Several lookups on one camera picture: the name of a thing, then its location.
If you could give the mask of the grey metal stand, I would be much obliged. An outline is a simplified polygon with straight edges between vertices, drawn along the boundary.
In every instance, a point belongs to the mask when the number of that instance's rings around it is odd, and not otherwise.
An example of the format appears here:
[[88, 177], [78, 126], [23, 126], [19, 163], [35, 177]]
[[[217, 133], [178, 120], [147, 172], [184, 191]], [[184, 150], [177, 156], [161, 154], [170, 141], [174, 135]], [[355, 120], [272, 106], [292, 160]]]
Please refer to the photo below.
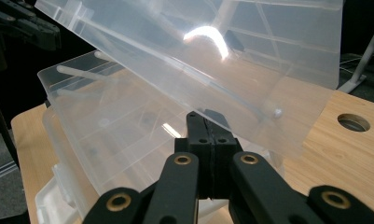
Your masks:
[[353, 75], [349, 80], [347, 80], [344, 84], [338, 87], [338, 91], [342, 91], [345, 93], [350, 93], [355, 90], [361, 83], [365, 81], [367, 78], [363, 72], [365, 71], [370, 59], [374, 55], [374, 34], [370, 39], [367, 48], [361, 57], [358, 65], [356, 66], [355, 70], [353, 71]]

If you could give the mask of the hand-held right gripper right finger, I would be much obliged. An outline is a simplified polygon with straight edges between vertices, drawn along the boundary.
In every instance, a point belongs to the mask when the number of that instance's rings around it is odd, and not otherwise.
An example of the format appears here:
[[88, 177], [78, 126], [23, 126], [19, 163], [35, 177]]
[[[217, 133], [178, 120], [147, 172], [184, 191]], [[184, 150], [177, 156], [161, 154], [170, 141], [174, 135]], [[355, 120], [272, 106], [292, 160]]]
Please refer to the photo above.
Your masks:
[[227, 199], [232, 184], [230, 164], [241, 147], [232, 132], [209, 119], [205, 119], [204, 123], [210, 140], [208, 197], [212, 200]]

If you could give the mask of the clear plastic storage box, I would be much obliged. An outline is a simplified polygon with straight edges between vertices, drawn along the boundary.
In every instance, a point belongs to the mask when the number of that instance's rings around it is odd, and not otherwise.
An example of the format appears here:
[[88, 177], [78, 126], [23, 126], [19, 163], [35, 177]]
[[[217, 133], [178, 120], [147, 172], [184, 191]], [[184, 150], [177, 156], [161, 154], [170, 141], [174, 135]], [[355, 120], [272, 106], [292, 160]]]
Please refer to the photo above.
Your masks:
[[343, 0], [36, 0], [92, 46], [39, 73], [63, 198], [154, 183], [196, 112], [274, 167], [339, 83]]

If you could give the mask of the metal floor rail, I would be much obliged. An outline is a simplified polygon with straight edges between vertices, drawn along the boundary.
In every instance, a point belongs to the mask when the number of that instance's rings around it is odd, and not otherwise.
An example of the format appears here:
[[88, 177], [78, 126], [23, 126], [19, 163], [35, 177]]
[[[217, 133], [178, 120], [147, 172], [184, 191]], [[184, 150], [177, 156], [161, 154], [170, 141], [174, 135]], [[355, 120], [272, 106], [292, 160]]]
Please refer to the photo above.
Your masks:
[[0, 178], [18, 170], [18, 166], [14, 161], [10, 161], [2, 166], [0, 166]]

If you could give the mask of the black tripod stand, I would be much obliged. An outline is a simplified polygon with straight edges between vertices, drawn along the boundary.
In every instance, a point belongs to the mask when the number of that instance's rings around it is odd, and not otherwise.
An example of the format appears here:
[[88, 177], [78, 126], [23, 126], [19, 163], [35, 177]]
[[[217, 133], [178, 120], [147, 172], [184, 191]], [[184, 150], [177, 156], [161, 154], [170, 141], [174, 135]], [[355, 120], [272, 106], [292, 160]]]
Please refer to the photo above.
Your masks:
[[19, 158], [17, 154], [17, 149], [13, 143], [13, 140], [11, 138], [11, 135], [9, 133], [7, 123], [4, 119], [4, 116], [2, 114], [1, 108], [0, 108], [0, 134], [3, 138], [3, 141], [5, 145], [7, 146], [7, 151], [9, 152], [12, 160], [16, 164], [17, 167], [20, 167]]

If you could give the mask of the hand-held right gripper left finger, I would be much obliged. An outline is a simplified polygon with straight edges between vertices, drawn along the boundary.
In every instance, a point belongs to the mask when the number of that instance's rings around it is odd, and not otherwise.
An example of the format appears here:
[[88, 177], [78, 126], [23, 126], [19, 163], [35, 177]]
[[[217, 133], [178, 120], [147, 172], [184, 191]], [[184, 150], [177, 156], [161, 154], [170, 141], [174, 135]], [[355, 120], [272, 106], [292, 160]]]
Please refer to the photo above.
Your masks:
[[186, 116], [187, 136], [174, 140], [174, 152], [188, 152], [199, 159], [199, 198], [211, 196], [212, 178], [210, 174], [211, 141], [204, 117], [196, 112]]

